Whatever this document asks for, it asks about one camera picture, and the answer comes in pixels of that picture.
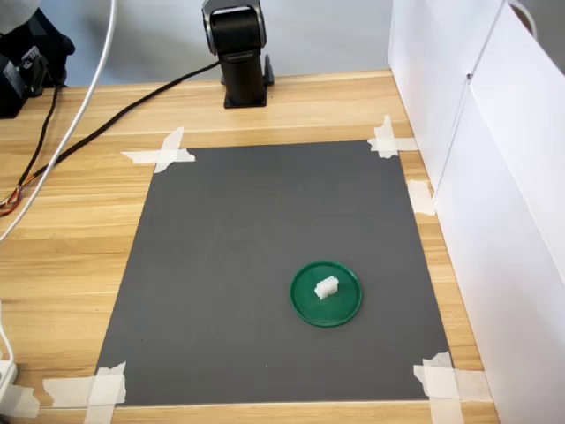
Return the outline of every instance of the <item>black cable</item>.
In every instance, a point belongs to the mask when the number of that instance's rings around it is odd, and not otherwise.
[[[128,113],[130,110],[137,108],[139,105],[141,105],[142,103],[151,100],[152,98],[154,98],[156,95],[159,95],[160,93],[162,93],[163,91],[167,91],[170,88],[173,88],[174,86],[180,84],[181,82],[183,82],[184,80],[188,80],[191,77],[194,77],[196,75],[199,75],[203,72],[209,71],[210,69],[215,68],[217,65],[219,65],[220,62],[215,62],[213,64],[209,64],[208,66],[204,66],[203,68],[200,68],[196,71],[187,73],[186,75],[179,77],[177,79],[172,80],[170,83],[165,84],[162,87],[157,88],[155,91],[152,91],[151,93],[149,93],[148,95],[145,95],[143,97],[141,97],[138,101],[133,102],[132,104],[130,104],[129,106],[126,106],[125,108],[123,108],[122,110],[120,110],[116,115],[114,115],[113,117],[111,117],[109,119],[108,122],[106,122],[106,124],[102,125],[100,128],[98,128],[97,130],[95,130],[94,132],[92,132],[91,134],[87,135],[84,139],[82,139],[81,141],[77,141],[75,144],[73,144],[72,146],[70,146],[69,148],[67,148],[57,159],[56,159],[56,164],[61,163],[62,161],[64,161],[67,157],[69,157],[70,155],[72,155],[74,152],[76,152],[77,150],[79,150],[80,148],[83,148],[86,144],[88,144],[90,141],[94,140],[96,137],[98,137],[99,135],[103,134],[106,132],[106,130],[108,130],[113,124],[115,124],[121,117],[123,117],[126,113]],[[36,172],[34,172],[34,178],[39,177],[43,172],[45,172],[45,170],[47,169],[48,165],[44,165],[42,166],[39,170],[37,170]]]
[[[47,127],[49,126],[49,121],[51,120],[51,116],[53,115],[53,111],[55,110],[55,105],[57,104],[57,97],[59,96],[59,91],[61,90],[61,86],[55,86],[55,90],[53,91],[53,101],[51,102],[51,108],[49,109],[49,113],[45,117],[45,121],[43,121],[43,127],[41,128],[41,135],[39,137],[39,142],[37,143],[37,148],[35,148],[34,155],[32,156],[29,164],[24,170],[24,173],[21,174],[21,177],[18,181],[18,187],[24,184],[26,181],[27,176],[29,175],[29,171],[34,166],[35,161],[37,160],[37,156],[39,152],[41,152],[41,148],[43,147],[43,142],[45,141],[45,134],[47,133]]]

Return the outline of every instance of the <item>gray wall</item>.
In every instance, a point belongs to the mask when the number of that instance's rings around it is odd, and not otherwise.
[[[102,84],[168,81],[215,61],[201,0],[119,0]],[[387,68],[392,0],[262,0],[275,75]],[[109,0],[42,0],[41,9],[77,51],[70,86],[89,84],[102,50]],[[218,68],[201,75],[220,77]]]
[[[538,27],[538,42],[562,72],[565,72],[565,1],[520,0]]]

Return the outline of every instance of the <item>white panel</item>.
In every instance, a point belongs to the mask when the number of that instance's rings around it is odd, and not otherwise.
[[[565,285],[472,95],[435,201],[501,422],[563,422]]]
[[[472,73],[502,0],[426,0],[465,74]]]
[[[565,77],[507,5],[471,88],[563,277]]]
[[[466,75],[422,0],[395,0],[390,67],[433,187],[447,158]]]

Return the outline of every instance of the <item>white cable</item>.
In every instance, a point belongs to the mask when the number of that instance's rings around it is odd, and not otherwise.
[[[4,381],[10,375],[10,370],[14,366],[14,351],[11,348],[10,340],[6,336],[4,332],[4,325],[2,324],[2,300],[0,300],[0,335],[4,339],[4,344],[6,345],[6,349],[8,349],[8,354],[10,355],[10,360],[8,361],[8,367],[6,368],[6,372],[2,374],[0,377],[0,388],[3,387]]]
[[[25,207],[21,210],[21,212],[19,212],[19,215],[16,217],[16,219],[14,219],[13,223],[10,224],[10,226],[2,235],[2,237],[0,237],[0,243],[6,240],[8,235],[12,232],[12,230],[16,227],[16,225],[18,225],[18,223],[24,217],[26,212],[31,208],[32,203],[34,203],[34,200],[37,197],[37,194],[39,194],[39,191],[45,184],[45,180],[53,170],[57,158],[63,152],[64,146],[67,144],[67,141],[69,141],[69,139],[71,138],[72,133],[74,133],[75,128],[77,127],[79,121],[82,119],[82,116],[87,110],[87,106],[90,103],[90,99],[92,98],[92,95],[94,94],[94,90],[96,89],[96,85],[98,84],[98,79],[100,78],[100,75],[102,74],[102,70],[104,69],[104,65],[106,64],[106,59],[108,58],[108,54],[109,54],[109,47],[112,43],[112,38],[114,37],[114,28],[116,27],[116,0],[111,0],[111,2],[112,3],[110,5],[110,11],[109,11],[108,31],[106,32],[106,41],[104,42],[104,48],[102,49],[100,62],[98,62],[98,67],[96,68],[96,72],[94,73],[94,77],[92,78],[92,82],[90,83],[90,87],[88,88],[87,95],[85,95],[85,100],[82,101],[82,105],[80,106],[77,115],[72,120],[71,126],[69,126],[69,129],[67,130],[67,133],[64,135],[63,139],[61,140],[59,147],[56,148],[53,157],[51,157],[51,160],[49,161],[49,166],[47,167],[45,172],[43,172],[43,176],[41,177],[39,183],[37,184],[37,187],[35,187],[34,192],[29,197],[29,201],[27,201]]]

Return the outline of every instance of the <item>cable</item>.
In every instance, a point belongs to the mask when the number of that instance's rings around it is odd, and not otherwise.
[[[169,90],[170,88],[173,88],[174,86],[177,86],[178,84],[180,84],[181,82],[183,82],[184,80],[188,80],[191,77],[194,77],[196,75],[199,75],[203,72],[209,71],[210,69],[215,68],[217,65],[219,65],[220,62],[214,62],[213,64],[209,64],[207,66],[204,66],[203,68],[200,68],[196,71],[193,72],[189,72],[186,75],[183,75],[182,77],[179,77],[177,79],[172,80],[171,82],[165,84],[162,87],[157,88],[155,91],[152,91],[151,93],[149,93],[148,95],[143,96],[142,98],[140,98],[138,101],[126,106],[125,108],[123,108],[122,110],[120,110],[116,115],[114,115],[112,118],[110,118],[104,125],[102,125],[100,128],[98,128],[97,130],[95,130],[94,132],[90,133],[89,135],[87,135],[84,139],[77,141],[75,144],[73,144],[72,146],[70,146],[68,149],[66,149],[57,159],[56,159],[56,164],[61,163],[64,159],[66,159],[67,157],[69,157],[70,155],[72,155],[74,152],[76,152],[77,150],[79,150],[80,148],[83,148],[86,144],[88,144],[90,141],[96,139],[97,137],[99,137],[101,134],[105,133],[113,124],[115,124],[119,119],[121,119],[124,115],[126,115],[127,113],[129,113],[131,110],[137,108],[138,106],[140,106],[142,103],[147,102],[148,100],[151,100],[152,98],[156,97],[157,95],[159,95],[160,93],[163,93],[164,91]],[[36,178],[38,178],[43,172],[45,172],[45,170],[47,169],[47,166],[42,166],[39,170],[37,170],[36,172],[34,172],[31,177],[27,177],[27,179],[24,181],[24,183],[21,185],[20,189],[20,195],[21,192],[28,186],[30,185]],[[2,208],[4,207],[4,205],[8,202],[9,199],[11,199],[11,196],[14,196],[14,194],[17,194],[17,190],[18,188],[16,187],[16,189],[12,192],[12,194],[8,197],[6,197],[6,199],[4,199],[3,201],[0,201],[0,217],[1,216],[6,216],[9,215],[11,212],[13,212],[15,210],[15,208],[18,206],[17,205],[17,201],[18,198],[14,197],[12,199],[12,205],[11,207],[7,210],[7,211],[2,211]]]
[[[11,348],[10,340],[6,336],[4,331],[4,325],[2,324],[2,300],[0,300],[0,335],[2,335],[2,339],[4,340],[4,344],[6,345],[6,349],[8,349],[8,354],[10,355],[10,359],[8,361],[8,367],[6,368],[6,372],[0,376],[0,388],[4,384],[5,379],[10,374],[11,368],[14,366],[14,351]]]
[[[117,0],[111,0],[110,12],[109,12],[108,31],[106,32],[106,40],[104,42],[104,48],[102,49],[102,54],[100,56],[100,62],[98,63],[98,67],[96,68],[96,72],[94,73],[94,77],[92,79],[90,87],[88,88],[87,95],[85,96],[85,99],[83,100],[82,104],[80,105],[80,109],[77,112],[77,115],[72,120],[71,126],[69,126],[67,133],[64,135],[63,139],[61,140],[61,143],[59,144],[55,153],[51,157],[51,160],[49,161],[49,165],[45,169],[39,184],[37,185],[37,187],[35,187],[35,190],[32,193],[32,195],[30,196],[29,201],[27,201],[25,207],[21,210],[21,212],[16,217],[16,219],[14,219],[14,221],[10,224],[10,226],[4,232],[2,237],[0,237],[0,243],[2,243],[4,240],[6,240],[8,235],[13,231],[13,229],[16,227],[16,225],[18,225],[18,223],[24,217],[26,212],[31,208],[32,204],[34,203],[35,198],[39,194],[39,191],[41,190],[41,188],[45,184],[45,180],[47,179],[47,177],[49,176],[49,174],[53,170],[53,167],[55,166],[55,164],[57,162],[57,158],[59,157],[59,155],[61,155],[61,152],[63,151],[64,146],[67,144],[67,141],[71,138],[72,133],[74,132],[75,128],[77,127],[77,124],[79,123],[79,121],[82,119],[82,116],[84,115],[84,113],[87,109],[87,106],[90,103],[90,99],[92,98],[92,95],[94,93],[94,89],[96,88],[96,85],[98,84],[98,79],[100,78],[100,75],[102,74],[102,69],[104,68],[104,65],[106,64],[106,59],[108,58],[108,54],[109,54],[109,47],[112,43],[112,38],[114,36],[114,28],[116,27],[116,1]]]
[[[37,160],[37,156],[41,152],[41,148],[43,147],[43,142],[45,141],[45,135],[47,133],[47,128],[49,126],[49,121],[51,120],[51,116],[53,116],[53,111],[55,110],[55,105],[57,104],[57,97],[59,91],[61,90],[62,86],[56,85],[55,90],[53,91],[53,101],[51,102],[51,107],[49,108],[49,113],[45,117],[45,121],[43,121],[43,127],[41,128],[41,136],[37,143],[37,147],[35,148],[34,155],[32,156],[29,164],[27,165],[24,172],[21,174],[19,178],[18,184],[11,194],[0,201],[0,216],[7,216],[9,215],[21,201],[21,187],[22,184],[27,180],[27,176],[29,175],[29,171],[34,166],[35,161]]]
[[[24,181],[26,181],[27,175],[29,175],[29,171],[34,166],[34,163],[37,160],[37,156],[39,155],[39,152],[41,151],[41,148],[43,147],[43,141],[45,140],[45,134],[47,133],[49,121],[51,120],[51,117],[53,116],[53,111],[55,110],[55,105],[57,104],[57,97],[59,96],[59,91],[61,90],[61,88],[62,88],[62,86],[60,86],[60,85],[55,86],[55,90],[53,91],[53,101],[51,102],[51,107],[49,109],[49,113],[45,117],[45,121],[43,121],[43,127],[41,128],[41,135],[39,137],[39,142],[37,143],[37,148],[35,148],[34,155],[32,156],[31,160],[29,161],[29,164],[27,165],[26,170],[24,170],[24,173],[21,174],[21,177],[19,178],[19,181],[18,181],[18,186],[21,186],[24,183]]]
[[[94,140],[96,137],[100,136],[101,134],[105,133],[113,124],[115,124],[120,118],[122,118],[125,114],[127,114],[129,111],[131,111],[132,109],[137,108],[139,105],[141,105],[142,103],[145,103],[148,100],[151,100],[152,98],[154,98],[155,96],[159,95],[160,93],[162,93],[163,91],[167,91],[170,88],[173,88],[174,86],[177,86],[178,84],[180,84],[181,82],[183,82],[184,80],[188,80],[191,77],[194,77],[200,73],[209,71],[210,69],[215,68],[217,65],[219,65],[220,62],[214,62],[213,64],[209,64],[208,66],[204,66],[203,68],[200,68],[196,71],[187,73],[186,75],[183,75],[182,77],[179,77],[177,79],[172,80],[171,82],[165,84],[162,87],[157,88],[155,91],[152,91],[151,93],[149,93],[148,95],[145,95],[143,97],[141,97],[138,101],[133,102],[132,104],[126,106],[125,108],[123,108],[122,110],[120,110],[116,115],[114,115],[113,117],[111,117],[104,125],[102,125],[100,128],[98,128],[97,130],[95,130],[94,132],[92,132],[91,134],[87,135],[84,139],[82,139],[81,141],[77,141],[75,144],[73,144],[72,146],[70,146],[67,150],[65,150],[56,160],[56,163],[61,163],[62,161],[64,161],[67,157],[69,157],[70,155],[72,155],[74,152],[76,152],[77,150],[79,150],[80,148],[83,148],[86,144],[88,144],[90,141]],[[33,174],[33,178],[37,178],[39,177],[44,171],[46,170],[46,167],[43,166],[41,167],[39,170],[37,170],[36,172],[34,172]]]

